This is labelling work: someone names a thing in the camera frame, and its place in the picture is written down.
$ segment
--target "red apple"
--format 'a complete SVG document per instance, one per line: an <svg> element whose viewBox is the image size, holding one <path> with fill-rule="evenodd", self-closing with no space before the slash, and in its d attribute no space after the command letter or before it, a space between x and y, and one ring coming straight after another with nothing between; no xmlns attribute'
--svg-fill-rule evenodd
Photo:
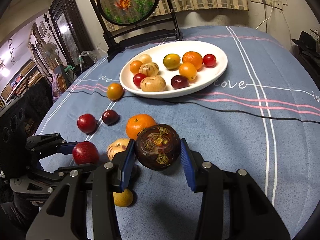
<svg viewBox="0 0 320 240"><path fill-rule="evenodd" d="M217 63L217 59L212 54L207 54L203 57L203 64L208 68L215 67L216 63Z"/></svg>
<svg viewBox="0 0 320 240"><path fill-rule="evenodd" d="M81 132L92 133L97 126L97 120L92 114L83 114L78 118L77 126Z"/></svg>
<svg viewBox="0 0 320 240"><path fill-rule="evenodd" d="M107 124L111 125L119 120L119 115L116 111L107 110L102 114L102 121Z"/></svg>
<svg viewBox="0 0 320 240"><path fill-rule="evenodd" d="M72 150L72 156L76 164L97 163L99 160L98 149L92 142L78 143Z"/></svg>
<svg viewBox="0 0 320 240"><path fill-rule="evenodd" d="M145 77L147 77L147 76L145 74L142 74L142 73L135 74L134 77L133 77L133 83L138 88L140 88L140 83L141 83L142 79L144 79Z"/></svg>

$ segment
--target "ceiling light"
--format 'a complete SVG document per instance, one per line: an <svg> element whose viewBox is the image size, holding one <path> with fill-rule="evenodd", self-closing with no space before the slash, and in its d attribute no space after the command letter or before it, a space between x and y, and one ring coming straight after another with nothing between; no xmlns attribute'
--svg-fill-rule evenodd
<svg viewBox="0 0 320 240"><path fill-rule="evenodd" d="M68 31L68 27L63 25L59 28L59 30L60 30L60 33L66 33Z"/></svg>
<svg viewBox="0 0 320 240"><path fill-rule="evenodd" d="M11 58L11 53L10 51L5 52L2 56L2 62L5 64L6 62L8 62L8 60Z"/></svg>
<svg viewBox="0 0 320 240"><path fill-rule="evenodd" d="M3 75L4 77L9 76L9 74L10 74L9 69L3 68L3 69L1 70L1 75Z"/></svg>

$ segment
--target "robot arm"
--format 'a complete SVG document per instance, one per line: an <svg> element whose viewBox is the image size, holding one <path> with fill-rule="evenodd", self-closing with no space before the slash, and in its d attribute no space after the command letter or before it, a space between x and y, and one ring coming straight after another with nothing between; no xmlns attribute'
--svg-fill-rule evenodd
<svg viewBox="0 0 320 240"><path fill-rule="evenodd" d="M126 151L99 167L94 164L62 167L53 174L31 167L25 175L11 179L10 186L20 197L45 201L26 240L87 239L87 190L92 190L94 239L121 239L113 192L123 192L129 184L135 161L134 143L131 139ZM72 143L67 144L56 135L40 148L37 145L39 142L30 150L34 149L32 152L38 157L39 151L42 156L48 155L44 149L51 149L50 154L53 154L66 145L63 152L68 154L73 148ZM235 173L220 170L205 162L200 153L191 151L185 139L181 139L181 161L191 190L203 192L196 240L222 239L225 189L230 196L229 240L290 240L276 210L246 170Z"/></svg>

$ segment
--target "blue tablecloth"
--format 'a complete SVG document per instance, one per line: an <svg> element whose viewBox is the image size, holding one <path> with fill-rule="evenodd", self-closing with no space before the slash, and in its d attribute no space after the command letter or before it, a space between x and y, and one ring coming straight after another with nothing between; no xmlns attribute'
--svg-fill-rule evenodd
<svg viewBox="0 0 320 240"><path fill-rule="evenodd" d="M165 101L125 92L124 98L111 102L107 87L119 82L124 64L159 43L127 49L110 63L104 58L83 73L53 105L37 134L59 132L67 141L89 140L106 161L107 146L126 137L128 118L149 114L172 126L192 150L220 169L246 169L294 237L320 199L319 90L290 52L268 34L222 26L185 29L183 34L183 40L212 43L227 54L228 67L214 84ZM101 122L106 109L119 113L117 125ZM92 136L77 128L76 120L84 113L100 120ZM50 172L74 164L72 156L62 154L41 163ZM190 191L180 161L163 172L141 166L134 191L135 205L116 208L122 239L194 238L202 194ZM90 194L87 230L93 238Z"/></svg>

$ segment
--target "orange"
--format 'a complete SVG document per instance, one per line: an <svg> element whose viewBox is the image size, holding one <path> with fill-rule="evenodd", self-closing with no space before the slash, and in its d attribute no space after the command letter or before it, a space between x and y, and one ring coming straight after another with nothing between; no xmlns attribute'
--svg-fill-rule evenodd
<svg viewBox="0 0 320 240"><path fill-rule="evenodd" d="M112 83L108 86L107 96L111 101L118 100L123 94L123 87L118 83Z"/></svg>
<svg viewBox="0 0 320 240"><path fill-rule="evenodd" d="M138 74L139 73L139 69L141 67L143 63L139 60L134 60L130 63L130 71L132 72L132 74Z"/></svg>
<svg viewBox="0 0 320 240"><path fill-rule="evenodd" d="M197 69L192 63L182 63L179 67L179 74L188 78L189 82L193 82L197 77Z"/></svg>
<svg viewBox="0 0 320 240"><path fill-rule="evenodd" d="M192 63L196 67L196 70L199 70L202 67L203 59L199 53L188 51L183 55L182 62Z"/></svg>
<svg viewBox="0 0 320 240"><path fill-rule="evenodd" d="M153 125L156 125L156 121L150 115L137 114L128 120L125 131L129 138L136 140L142 129Z"/></svg>

